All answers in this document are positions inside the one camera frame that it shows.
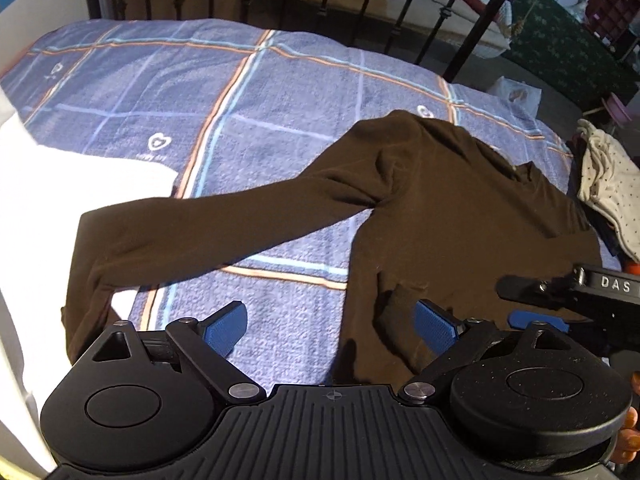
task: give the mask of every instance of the polka dot clothing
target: polka dot clothing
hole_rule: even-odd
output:
[[[578,198],[613,224],[620,246],[640,262],[640,170],[622,145],[584,119],[587,142]]]

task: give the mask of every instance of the floor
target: floor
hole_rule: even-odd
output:
[[[281,26],[278,17],[282,1],[252,1],[250,23],[262,28],[310,30],[309,25],[316,22],[316,10],[301,2],[290,0],[285,21]],[[330,10],[328,16],[320,22],[316,32],[346,44],[354,20],[355,16],[351,14]],[[389,24],[364,19],[355,46],[365,50],[382,52],[389,30]],[[401,37],[394,43],[390,55],[407,62],[414,62],[424,40],[424,36],[410,30],[404,30]],[[454,53],[455,47],[436,40],[422,61],[422,66],[442,74]],[[576,121],[581,116],[580,109],[551,86],[508,59],[501,56],[493,59],[471,56],[462,67],[455,82],[485,91],[500,76],[540,88],[542,99],[538,108],[538,119],[563,139],[570,139],[574,135]]]

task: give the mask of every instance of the brown long-sleeve shirt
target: brown long-sleeve shirt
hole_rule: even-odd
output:
[[[533,164],[513,167],[466,130],[395,111],[360,121],[291,180],[82,216],[63,322],[74,362],[114,319],[116,288],[187,279],[355,215],[337,382],[399,386],[433,357],[415,300],[506,325],[505,274],[552,277],[600,263],[580,208]]]

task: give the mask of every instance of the blue plaid blanket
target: blue plaid blanket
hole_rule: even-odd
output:
[[[294,177],[355,121],[396,108],[463,126],[513,164],[532,160],[559,189],[569,186],[569,151],[520,107],[305,32],[220,20],[75,23],[38,40],[1,83],[38,142],[162,162],[179,173],[178,197]],[[131,319],[160,330],[241,300],[249,326],[230,360],[267,389],[322,383],[351,241],[366,217],[141,290]],[[619,268],[604,246],[602,256]]]

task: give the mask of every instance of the hand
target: hand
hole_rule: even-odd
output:
[[[636,395],[640,395],[640,372],[635,372],[631,377],[631,387]],[[636,430],[637,423],[638,412],[634,408],[629,408],[625,423],[618,432],[616,449],[611,455],[610,460],[613,463],[628,464],[640,451],[640,431]]]

